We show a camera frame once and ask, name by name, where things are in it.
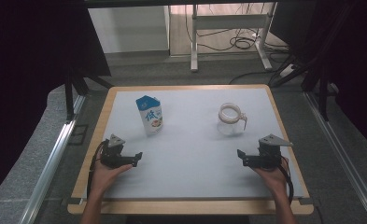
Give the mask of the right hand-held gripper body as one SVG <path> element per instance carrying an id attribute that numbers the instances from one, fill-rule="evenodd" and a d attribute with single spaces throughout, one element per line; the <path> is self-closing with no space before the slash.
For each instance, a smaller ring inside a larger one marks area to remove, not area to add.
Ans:
<path id="1" fill-rule="evenodd" d="M 259 140 L 259 155 L 249 156 L 247 165 L 250 168 L 274 170 L 281 164 L 281 147 L 292 147 L 293 144 L 274 134 L 269 134 Z"/>

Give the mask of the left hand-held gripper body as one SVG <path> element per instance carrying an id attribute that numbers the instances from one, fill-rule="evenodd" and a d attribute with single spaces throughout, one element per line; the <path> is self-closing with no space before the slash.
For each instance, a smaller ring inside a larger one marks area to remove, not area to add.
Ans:
<path id="1" fill-rule="evenodd" d="M 121 155 L 124 143 L 124 140 L 115 134 L 111 134 L 110 138 L 105 140 L 105 145 L 101 152 L 101 163 L 111 169 L 127 164 L 132 165 L 133 160 L 135 160 L 134 157 L 123 157 Z"/>

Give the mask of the clear glass pitcher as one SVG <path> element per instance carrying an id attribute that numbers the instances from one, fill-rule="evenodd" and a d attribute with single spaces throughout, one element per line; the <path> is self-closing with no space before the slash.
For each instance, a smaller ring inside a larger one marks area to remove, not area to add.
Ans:
<path id="1" fill-rule="evenodd" d="M 247 115 L 233 103 L 223 104 L 219 108 L 218 117 L 218 131 L 224 135 L 240 135 L 247 128 Z"/>

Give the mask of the blue and white milk pouch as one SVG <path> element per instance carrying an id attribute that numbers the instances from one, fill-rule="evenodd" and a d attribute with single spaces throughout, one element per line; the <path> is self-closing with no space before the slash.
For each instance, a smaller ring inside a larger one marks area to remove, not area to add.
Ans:
<path id="1" fill-rule="evenodd" d="M 136 105 L 147 135 L 158 133 L 163 126 L 161 102 L 155 98 L 144 95 L 137 99 Z"/>

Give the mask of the person's left hand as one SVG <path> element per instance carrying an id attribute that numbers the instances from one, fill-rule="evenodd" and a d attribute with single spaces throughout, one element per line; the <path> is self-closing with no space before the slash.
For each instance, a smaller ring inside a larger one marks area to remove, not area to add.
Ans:
<path id="1" fill-rule="evenodd" d="M 94 163 L 90 195 L 104 194 L 116 181 L 119 175 L 130 170 L 131 168 L 131 164 L 126 164 L 119 168 L 111 169 L 103 165 L 100 159 L 96 159 Z"/>

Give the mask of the person's right hand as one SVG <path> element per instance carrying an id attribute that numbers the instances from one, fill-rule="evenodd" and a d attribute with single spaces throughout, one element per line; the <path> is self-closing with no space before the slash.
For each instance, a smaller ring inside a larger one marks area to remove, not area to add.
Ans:
<path id="1" fill-rule="evenodd" d="M 285 175 L 276 168 L 273 171 L 264 171 L 261 168 L 253 168 L 274 198 L 287 198 L 287 181 Z"/>

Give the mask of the black floor plate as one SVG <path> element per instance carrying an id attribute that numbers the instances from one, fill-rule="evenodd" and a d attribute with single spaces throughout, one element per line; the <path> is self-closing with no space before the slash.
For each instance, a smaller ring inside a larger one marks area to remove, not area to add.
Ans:
<path id="1" fill-rule="evenodd" d="M 88 125 L 85 124 L 77 125 L 71 132 L 68 144 L 70 146 L 81 146 L 84 143 L 87 131 L 88 131 Z"/>

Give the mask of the black table clamp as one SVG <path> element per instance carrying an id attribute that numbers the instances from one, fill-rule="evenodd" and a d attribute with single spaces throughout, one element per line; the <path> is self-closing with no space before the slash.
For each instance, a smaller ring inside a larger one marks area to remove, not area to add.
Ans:
<path id="1" fill-rule="evenodd" d="M 69 204 L 81 204 L 82 203 L 82 199 L 81 198 L 62 198 L 61 200 L 61 205 L 62 206 L 67 206 Z"/>
<path id="2" fill-rule="evenodd" d="M 299 199 L 300 205 L 309 205 L 312 204 L 314 206 L 320 205 L 320 200 L 316 198 L 300 198 Z"/>

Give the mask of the black tripod stand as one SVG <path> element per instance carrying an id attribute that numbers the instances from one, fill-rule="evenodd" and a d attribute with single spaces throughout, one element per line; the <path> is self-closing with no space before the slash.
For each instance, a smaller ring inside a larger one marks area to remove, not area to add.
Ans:
<path id="1" fill-rule="evenodd" d="M 304 92 L 312 91 L 316 85 L 318 85 L 318 112 L 320 116 L 328 121 L 327 114 L 327 99 L 332 94 L 329 92 L 329 76 L 327 72 L 327 66 L 325 64 L 325 56 L 319 53 L 312 60 L 304 65 L 300 65 L 286 76 L 275 79 L 271 77 L 268 83 L 270 88 L 277 88 L 283 84 L 291 81 L 299 75 L 307 73 L 305 76 L 301 88 Z"/>
<path id="2" fill-rule="evenodd" d="M 94 74 L 91 74 L 83 69 L 73 69 L 72 67 L 69 67 L 65 75 L 64 82 L 67 122 L 72 121 L 75 116 L 73 90 L 76 90 L 79 96 L 85 96 L 89 92 L 89 87 L 85 82 L 85 77 L 107 89 L 113 87 L 111 83 Z"/>

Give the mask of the white power strip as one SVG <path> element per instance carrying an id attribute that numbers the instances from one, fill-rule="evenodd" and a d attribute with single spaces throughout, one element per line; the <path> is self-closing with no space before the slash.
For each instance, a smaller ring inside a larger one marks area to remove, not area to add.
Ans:
<path id="1" fill-rule="evenodd" d="M 296 66 L 291 63 L 284 70 L 282 70 L 279 75 L 281 77 L 285 77 L 285 76 L 289 75 L 290 73 L 292 73 L 295 70 L 295 68 L 296 68 Z"/>

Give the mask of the white partition panel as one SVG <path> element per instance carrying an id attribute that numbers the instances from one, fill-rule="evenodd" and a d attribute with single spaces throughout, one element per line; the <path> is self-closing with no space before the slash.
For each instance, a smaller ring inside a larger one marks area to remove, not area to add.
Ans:
<path id="1" fill-rule="evenodd" d="M 104 53 L 169 50 L 168 7 L 89 10 Z"/>

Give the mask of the black curtain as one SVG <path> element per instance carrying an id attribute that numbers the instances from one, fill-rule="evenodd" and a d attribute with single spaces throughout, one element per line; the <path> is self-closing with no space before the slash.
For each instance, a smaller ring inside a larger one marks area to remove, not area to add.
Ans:
<path id="1" fill-rule="evenodd" d="M 321 53 L 336 103 L 367 139 L 367 0 L 289 0 L 277 4 L 271 33 L 299 66 Z"/>
<path id="2" fill-rule="evenodd" d="M 49 93 L 69 74 L 106 76 L 84 0 L 0 0 L 0 185 L 24 150 Z"/>

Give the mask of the aluminium rail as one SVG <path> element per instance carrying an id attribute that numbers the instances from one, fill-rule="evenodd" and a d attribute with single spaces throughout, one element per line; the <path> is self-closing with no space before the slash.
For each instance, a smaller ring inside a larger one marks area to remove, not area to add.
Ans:
<path id="1" fill-rule="evenodd" d="M 68 139 L 73 132 L 73 129 L 76 125 L 78 114 L 81 110 L 81 107 L 84 104 L 86 97 L 78 96 L 76 101 L 73 104 L 73 118 L 70 121 L 66 121 L 64 126 L 62 127 L 58 138 L 52 148 L 51 153 L 49 154 L 49 158 L 44 166 L 44 169 L 41 175 L 38 178 L 38 181 L 34 187 L 34 191 L 32 192 L 31 197 L 26 204 L 21 218 L 19 219 L 18 224 L 34 224 L 35 218 L 39 212 L 41 204 L 43 203 L 46 194 L 49 190 L 49 186 L 52 182 L 52 179 L 57 171 L 59 163 L 63 157 L 65 148 L 68 143 Z"/>
<path id="2" fill-rule="evenodd" d="M 307 102 L 309 103 L 311 110 L 316 117 L 321 130 L 324 132 L 329 144 L 332 147 L 337 160 L 340 162 L 346 176 L 351 183 L 353 189 L 356 191 L 360 202 L 362 203 L 365 211 L 367 212 L 367 184 L 360 176 L 360 173 L 356 169 L 352 160 L 346 153 L 346 149 L 343 147 L 342 142 L 338 138 L 331 124 L 323 118 L 318 111 L 318 102 L 312 93 L 305 92 L 303 94 Z"/>

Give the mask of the white desk frame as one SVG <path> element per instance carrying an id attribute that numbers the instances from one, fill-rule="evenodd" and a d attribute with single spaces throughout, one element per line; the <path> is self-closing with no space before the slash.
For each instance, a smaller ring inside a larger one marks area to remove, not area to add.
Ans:
<path id="1" fill-rule="evenodd" d="M 198 16 L 196 5 L 192 12 L 192 37 L 191 37 L 191 71 L 198 71 L 198 50 L 196 32 L 198 30 L 218 30 L 218 29 L 259 29 L 260 37 L 254 45 L 261 58 L 266 71 L 271 71 L 273 67 L 264 51 L 264 44 L 268 35 L 272 18 L 275 12 L 276 2 L 273 2 L 266 14 L 246 14 L 246 15 L 216 15 Z"/>

